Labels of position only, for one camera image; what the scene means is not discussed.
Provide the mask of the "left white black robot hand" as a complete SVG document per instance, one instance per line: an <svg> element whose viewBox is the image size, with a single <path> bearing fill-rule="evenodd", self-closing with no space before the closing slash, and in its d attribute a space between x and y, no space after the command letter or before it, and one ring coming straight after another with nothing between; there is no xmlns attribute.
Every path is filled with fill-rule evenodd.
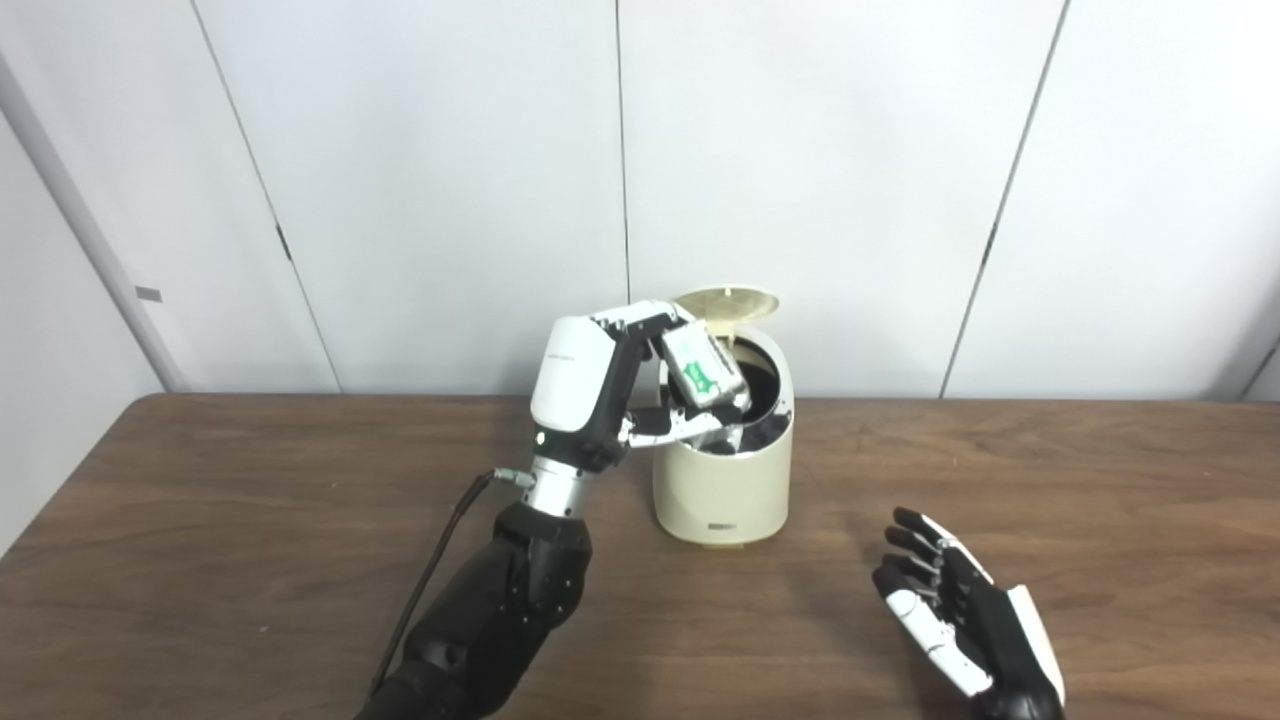
<svg viewBox="0 0 1280 720"><path fill-rule="evenodd" d="M678 402L631 409L643 364L653 359L678 387ZM648 300L562 316L552 327L532 393L532 452L598 474L631 448L737 425L751 406L739 363L705 320L676 302Z"/></svg>

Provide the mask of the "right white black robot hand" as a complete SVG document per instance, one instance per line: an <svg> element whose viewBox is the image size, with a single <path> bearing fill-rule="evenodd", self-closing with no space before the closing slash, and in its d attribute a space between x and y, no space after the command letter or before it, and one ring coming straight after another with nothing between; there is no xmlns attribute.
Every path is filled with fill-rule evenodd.
<svg viewBox="0 0 1280 720"><path fill-rule="evenodd" d="M1025 585L998 585L972 551L925 514L896 507L896 547L870 578L925 659L974 719L1065 719L1062 670Z"/></svg>

